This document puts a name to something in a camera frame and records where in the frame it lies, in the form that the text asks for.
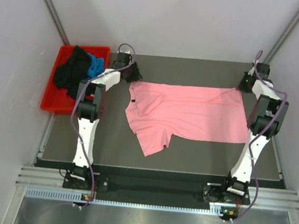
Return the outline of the blue t shirt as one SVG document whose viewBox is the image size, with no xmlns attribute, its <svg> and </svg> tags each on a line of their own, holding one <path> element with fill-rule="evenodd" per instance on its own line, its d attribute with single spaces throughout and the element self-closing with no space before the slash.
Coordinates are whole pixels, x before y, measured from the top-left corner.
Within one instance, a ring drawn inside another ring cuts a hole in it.
<svg viewBox="0 0 299 224">
<path fill-rule="evenodd" d="M 88 56 L 91 58 L 91 65 L 87 70 L 86 80 L 90 80 L 94 77 L 99 76 L 104 71 L 105 62 L 103 58 L 97 58 L 94 55 L 88 53 Z"/>
</svg>

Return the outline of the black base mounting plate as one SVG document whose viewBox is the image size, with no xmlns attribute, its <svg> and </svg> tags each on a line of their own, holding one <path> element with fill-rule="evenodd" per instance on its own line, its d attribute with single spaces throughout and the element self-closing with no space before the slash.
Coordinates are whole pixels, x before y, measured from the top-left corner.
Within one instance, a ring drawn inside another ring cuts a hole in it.
<svg viewBox="0 0 299 224">
<path fill-rule="evenodd" d="M 66 178 L 63 188 L 90 191 L 84 181 Z M 223 190 L 224 176 L 94 165 L 95 197 L 101 200 L 206 209 L 208 203 L 248 206 L 249 194 L 239 198 Z"/>
</svg>

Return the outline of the corner aluminium post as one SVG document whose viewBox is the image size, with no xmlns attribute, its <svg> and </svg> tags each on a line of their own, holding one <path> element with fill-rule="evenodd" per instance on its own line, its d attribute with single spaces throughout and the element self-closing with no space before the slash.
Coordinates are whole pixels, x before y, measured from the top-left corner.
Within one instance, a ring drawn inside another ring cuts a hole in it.
<svg viewBox="0 0 299 224">
<path fill-rule="evenodd" d="M 58 12 L 55 9 L 53 1 L 52 0 L 43 0 L 43 1 L 45 3 L 45 6 L 47 7 L 46 9 L 48 10 L 48 12 L 50 14 L 50 17 L 54 23 L 54 26 L 57 29 L 57 32 L 60 36 L 62 43 L 64 45 L 69 45 L 70 44 L 69 39 L 68 39 L 66 32 L 64 30 L 64 27 L 61 23 L 60 17 L 58 16 Z"/>
<path fill-rule="evenodd" d="M 285 29 L 270 49 L 268 54 L 264 57 L 263 63 L 270 64 L 272 59 L 275 57 L 279 49 L 283 46 L 283 44 L 288 40 L 291 33 L 295 30 L 297 25 L 299 24 L 299 8 L 297 9 L 296 13 L 291 17 L 290 22 L 286 25 Z"/>
</svg>

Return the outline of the left corner aluminium post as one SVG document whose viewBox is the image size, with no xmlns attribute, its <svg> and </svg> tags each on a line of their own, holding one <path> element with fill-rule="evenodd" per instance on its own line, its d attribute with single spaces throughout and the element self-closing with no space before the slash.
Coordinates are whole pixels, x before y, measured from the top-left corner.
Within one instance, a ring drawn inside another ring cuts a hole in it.
<svg viewBox="0 0 299 224">
<path fill-rule="evenodd" d="M 45 3 L 45 6 L 47 7 L 46 9 L 48 10 L 48 12 L 50 14 L 50 17 L 54 23 L 54 26 L 57 29 L 57 32 L 60 36 L 62 43 L 64 45 L 69 45 L 70 44 L 69 39 L 68 39 L 66 32 L 64 30 L 64 27 L 61 23 L 60 17 L 58 16 L 58 12 L 55 9 L 53 1 L 52 0 L 43 0 L 43 1 Z"/>
</svg>

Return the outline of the pink t shirt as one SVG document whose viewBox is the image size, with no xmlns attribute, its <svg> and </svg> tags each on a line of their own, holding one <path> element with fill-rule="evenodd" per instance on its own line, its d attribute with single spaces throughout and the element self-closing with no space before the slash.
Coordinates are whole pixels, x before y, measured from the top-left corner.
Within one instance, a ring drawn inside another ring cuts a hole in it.
<svg viewBox="0 0 299 224">
<path fill-rule="evenodd" d="M 125 110 L 144 156 L 167 148 L 173 135 L 187 140 L 243 144 L 242 94 L 233 88 L 133 82 Z"/>
</svg>

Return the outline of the aluminium frame rail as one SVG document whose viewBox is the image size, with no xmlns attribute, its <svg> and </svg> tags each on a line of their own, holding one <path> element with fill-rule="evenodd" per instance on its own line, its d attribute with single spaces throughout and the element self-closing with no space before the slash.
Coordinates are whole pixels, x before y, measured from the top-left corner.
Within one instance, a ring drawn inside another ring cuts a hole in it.
<svg viewBox="0 0 299 224">
<path fill-rule="evenodd" d="M 65 172 L 56 169 L 22 167 L 16 184 L 25 187 L 59 189 L 63 185 Z M 299 212 L 299 197 L 297 192 L 283 189 L 259 188 L 255 209 Z"/>
</svg>

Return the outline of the black t shirt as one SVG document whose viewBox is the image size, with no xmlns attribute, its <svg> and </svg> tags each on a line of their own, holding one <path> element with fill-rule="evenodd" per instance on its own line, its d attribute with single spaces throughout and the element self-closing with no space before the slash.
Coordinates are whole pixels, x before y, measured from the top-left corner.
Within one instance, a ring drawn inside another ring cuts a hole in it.
<svg viewBox="0 0 299 224">
<path fill-rule="evenodd" d="M 79 46 L 75 46 L 66 63 L 58 66 L 55 70 L 53 83 L 58 89 L 76 89 L 87 77 L 87 70 L 91 65 L 88 53 Z"/>
</svg>

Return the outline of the red plastic bin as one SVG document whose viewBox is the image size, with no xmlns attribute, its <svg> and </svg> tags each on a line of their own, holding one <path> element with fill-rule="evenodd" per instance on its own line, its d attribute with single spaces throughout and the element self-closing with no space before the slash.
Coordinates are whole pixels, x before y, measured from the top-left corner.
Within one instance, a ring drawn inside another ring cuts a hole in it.
<svg viewBox="0 0 299 224">
<path fill-rule="evenodd" d="M 104 68 L 106 69 L 109 64 L 110 59 L 110 48 L 105 46 L 80 46 L 87 53 L 92 54 L 97 58 L 104 59 Z M 59 49 L 57 54 L 57 58 L 55 59 L 55 63 L 52 68 L 52 73 L 46 85 L 46 90 L 44 92 L 44 96 L 41 101 L 40 108 L 45 111 L 49 111 L 54 114 L 71 114 L 75 101 L 68 97 L 66 94 L 66 90 L 58 89 L 53 80 L 55 70 L 58 66 L 63 65 L 73 52 L 74 46 L 62 46 Z"/>
</svg>

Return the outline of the magenta t shirt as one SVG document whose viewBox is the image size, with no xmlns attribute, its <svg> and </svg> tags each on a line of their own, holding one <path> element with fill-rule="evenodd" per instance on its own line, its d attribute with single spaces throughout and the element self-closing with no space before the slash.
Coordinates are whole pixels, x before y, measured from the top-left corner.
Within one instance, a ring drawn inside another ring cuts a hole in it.
<svg viewBox="0 0 299 224">
<path fill-rule="evenodd" d="M 68 98 L 68 100 L 75 102 L 78 92 L 76 89 L 62 89 L 61 92 L 65 98 Z"/>
</svg>

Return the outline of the right corner aluminium post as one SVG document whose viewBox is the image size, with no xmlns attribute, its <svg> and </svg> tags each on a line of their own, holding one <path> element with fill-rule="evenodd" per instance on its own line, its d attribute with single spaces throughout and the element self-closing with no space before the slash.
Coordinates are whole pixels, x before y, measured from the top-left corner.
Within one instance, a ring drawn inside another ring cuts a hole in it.
<svg viewBox="0 0 299 224">
<path fill-rule="evenodd" d="M 263 63 L 270 64 L 272 59 L 275 57 L 279 49 L 283 46 L 283 44 L 288 40 L 291 33 L 295 30 L 297 25 L 299 24 L 299 8 L 297 9 L 296 13 L 291 17 L 290 22 L 286 25 L 285 29 L 270 49 L 268 54 L 264 57 Z"/>
</svg>

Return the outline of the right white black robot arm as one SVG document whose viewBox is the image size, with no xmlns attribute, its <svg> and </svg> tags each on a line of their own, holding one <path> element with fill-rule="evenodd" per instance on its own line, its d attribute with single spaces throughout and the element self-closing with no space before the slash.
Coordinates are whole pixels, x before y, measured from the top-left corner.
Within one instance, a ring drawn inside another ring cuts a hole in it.
<svg viewBox="0 0 299 224">
<path fill-rule="evenodd" d="M 220 187 L 219 195 L 226 202 L 245 196 L 255 163 L 265 145 L 279 133 L 285 119 L 289 107 L 287 93 L 274 88 L 269 74 L 268 64 L 255 61 L 238 85 L 241 92 L 253 93 L 257 101 L 248 117 L 246 144 Z"/>
</svg>

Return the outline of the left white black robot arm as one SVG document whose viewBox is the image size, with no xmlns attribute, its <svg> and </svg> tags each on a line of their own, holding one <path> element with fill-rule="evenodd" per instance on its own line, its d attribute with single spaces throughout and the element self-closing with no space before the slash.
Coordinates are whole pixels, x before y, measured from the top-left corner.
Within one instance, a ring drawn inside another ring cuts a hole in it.
<svg viewBox="0 0 299 224">
<path fill-rule="evenodd" d="M 92 168 L 93 147 L 95 132 L 100 121 L 99 115 L 103 95 L 122 80 L 131 83 L 141 79 L 142 76 L 134 54 L 130 51 L 119 51 L 117 59 L 110 68 L 105 69 L 96 77 L 80 82 L 75 107 L 70 119 L 72 128 L 77 135 L 76 153 L 73 158 L 74 168 L 66 178 L 75 178 L 75 182 L 81 188 L 89 188 L 93 191 L 95 187 L 95 176 Z"/>
</svg>

